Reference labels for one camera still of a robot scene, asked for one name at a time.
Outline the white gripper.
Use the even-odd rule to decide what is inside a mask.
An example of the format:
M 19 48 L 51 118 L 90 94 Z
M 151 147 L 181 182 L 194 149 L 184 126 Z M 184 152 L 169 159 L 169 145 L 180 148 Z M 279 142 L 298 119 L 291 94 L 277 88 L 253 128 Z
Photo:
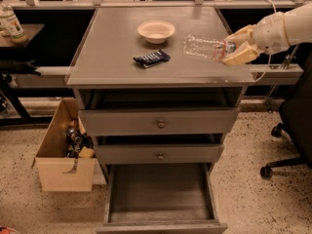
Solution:
M 227 36 L 225 41 L 240 45 L 233 53 L 227 54 L 222 59 L 221 62 L 228 66 L 253 61 L 263 52 L 275 55 L 290 47 L 282 12 L 264 17 L 255 26 L 249 24 L 237 30 Z

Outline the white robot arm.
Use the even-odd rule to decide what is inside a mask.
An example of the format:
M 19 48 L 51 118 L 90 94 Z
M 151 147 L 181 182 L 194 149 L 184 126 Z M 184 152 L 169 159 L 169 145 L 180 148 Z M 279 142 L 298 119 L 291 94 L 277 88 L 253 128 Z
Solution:
M 226 54 L 222 62 L 239 65 L 257 59 L 261 54 L 275 55 L 290 46 L 312 42 L 312 3 L 277 12 L 249 24 L 225 38 L 236 50 Z

